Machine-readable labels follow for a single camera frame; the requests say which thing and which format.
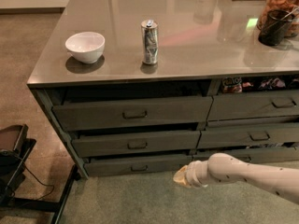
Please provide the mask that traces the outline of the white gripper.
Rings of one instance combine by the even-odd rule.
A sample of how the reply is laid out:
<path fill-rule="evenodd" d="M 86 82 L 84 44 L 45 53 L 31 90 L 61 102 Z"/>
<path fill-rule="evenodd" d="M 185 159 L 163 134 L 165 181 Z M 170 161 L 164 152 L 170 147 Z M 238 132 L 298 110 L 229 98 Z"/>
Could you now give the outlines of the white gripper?
<path fill-rule="evenodd" d="M 173 181 L 185 188 L 206 187 L 207 162 L 192 161 L 183 166 L 173 176 Z"/>

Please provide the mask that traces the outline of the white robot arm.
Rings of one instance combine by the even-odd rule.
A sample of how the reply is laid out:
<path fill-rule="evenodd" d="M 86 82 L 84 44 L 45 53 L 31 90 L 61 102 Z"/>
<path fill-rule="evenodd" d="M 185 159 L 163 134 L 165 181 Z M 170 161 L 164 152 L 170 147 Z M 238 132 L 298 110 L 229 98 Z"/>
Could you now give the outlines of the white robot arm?
<path fill-rule="evenodd" d="M 247 163 L 225 153 L 190 162 L 174 174 L 173 180 L 185 188 L 241 181 L 299 204 L 298 169 Z"/>

